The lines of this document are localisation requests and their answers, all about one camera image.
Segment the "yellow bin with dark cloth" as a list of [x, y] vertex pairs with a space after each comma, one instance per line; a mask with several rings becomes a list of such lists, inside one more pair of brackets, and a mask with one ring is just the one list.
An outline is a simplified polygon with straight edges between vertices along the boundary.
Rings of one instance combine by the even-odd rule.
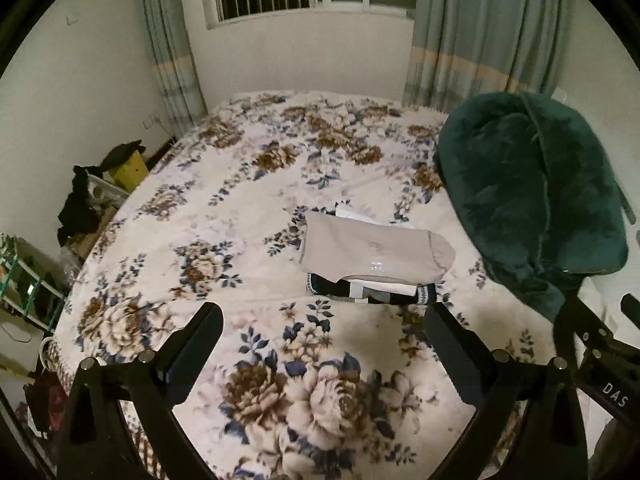
[[131, 193], [149, 174], [142, 154], [141, 140], [118, 144], [100, 163], [102, 174], [109, 174], [117, 186]]

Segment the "right teal curtain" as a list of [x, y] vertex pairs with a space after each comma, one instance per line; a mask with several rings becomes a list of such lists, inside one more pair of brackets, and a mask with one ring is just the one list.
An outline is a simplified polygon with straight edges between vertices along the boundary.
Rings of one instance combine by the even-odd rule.
[[572, 0], [416, 0], [402, 100], [449, 113], [492, 92], [556, 86]]

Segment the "left teal curtain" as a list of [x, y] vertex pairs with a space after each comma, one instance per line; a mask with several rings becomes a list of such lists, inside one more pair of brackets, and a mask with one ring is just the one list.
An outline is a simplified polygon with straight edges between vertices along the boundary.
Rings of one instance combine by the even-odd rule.
[[146, 48], [171, 128], [184, 136], [207, 115], [182, 0], [137, 0]]

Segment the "teal curtain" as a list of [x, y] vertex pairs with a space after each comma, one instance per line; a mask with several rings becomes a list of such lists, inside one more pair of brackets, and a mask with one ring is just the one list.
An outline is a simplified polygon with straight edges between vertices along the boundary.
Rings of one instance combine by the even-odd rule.
[[184, 136], [207, 115], [182, 0], [137, 0], [146, 48], [171, 128]]
[[492, 92], [556, 86], [572, 0], [416, 0], [402, 100], [449, 113]]

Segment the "dark green plush jacket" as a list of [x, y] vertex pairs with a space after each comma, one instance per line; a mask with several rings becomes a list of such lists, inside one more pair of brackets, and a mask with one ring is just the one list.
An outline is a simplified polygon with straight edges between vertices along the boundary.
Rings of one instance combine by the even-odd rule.
[[620, 190], [577, 110], [535, 93], [481, 94], [449, 115], [436, 156], [487, 275], [547, 320], [585, 278], [625, 266]]

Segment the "beige folded sock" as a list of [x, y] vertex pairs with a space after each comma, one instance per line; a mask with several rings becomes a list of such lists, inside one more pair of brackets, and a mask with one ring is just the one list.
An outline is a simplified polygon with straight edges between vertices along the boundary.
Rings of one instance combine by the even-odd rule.
[[330, 282], [426, 285], [439, 281], [455, 258], [445, 237], [431, 231], [313, 212], [306, 215], [300, 264], [306, 272]]

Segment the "black clothes pile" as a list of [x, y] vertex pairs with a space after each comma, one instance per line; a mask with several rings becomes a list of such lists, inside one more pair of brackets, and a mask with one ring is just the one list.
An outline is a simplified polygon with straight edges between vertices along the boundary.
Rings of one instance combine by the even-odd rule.
[[72, 180], [72, 192], [67, 195], [58, 221], [56, 238], [64, 247], [70, 237], [95, 233], [100, 225], [101, 216], [89, 204], [89, 177], [101, 177], [98, 166], [75, 166]]

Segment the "dark striped sock pile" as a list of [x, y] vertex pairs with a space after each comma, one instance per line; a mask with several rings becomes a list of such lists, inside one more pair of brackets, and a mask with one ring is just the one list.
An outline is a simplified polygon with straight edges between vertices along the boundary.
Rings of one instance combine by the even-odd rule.
[[[373, 223], [378, 226], [389, 226], [389, 224], [374, 222], [362, 214], [356, 214], [346, 206], [337, 207], [334, 214], [330, 214], [330, 216]], [[434, 297], [434, 292], [431, 289], [443, 278], [426, 285], [406, 285], [366, 280], [330, 282], [317, 274], [306, 273], [308, 289], [314, 294], [345, 298], [356, 302], [382, 302], [382, 304], [428, 304]]]

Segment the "floral bed blanket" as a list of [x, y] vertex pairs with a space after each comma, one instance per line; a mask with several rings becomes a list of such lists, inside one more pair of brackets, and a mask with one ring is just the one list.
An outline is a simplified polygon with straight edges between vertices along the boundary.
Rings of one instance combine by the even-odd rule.
[[82, 267], [52, 353], [128, 362], [213, 301], [224, 334], [181, 426], [221, 479], [425, 479], [470, 416], [427, 344], [420, 306], [311, 292], [311, 212], [429, 229], [454, 248], [436, 297], [488, 346], [550, 360], [550, 324], [488, 280], [435, 174], [446, 117], [333, 94], [222, 106], [153, 169]]

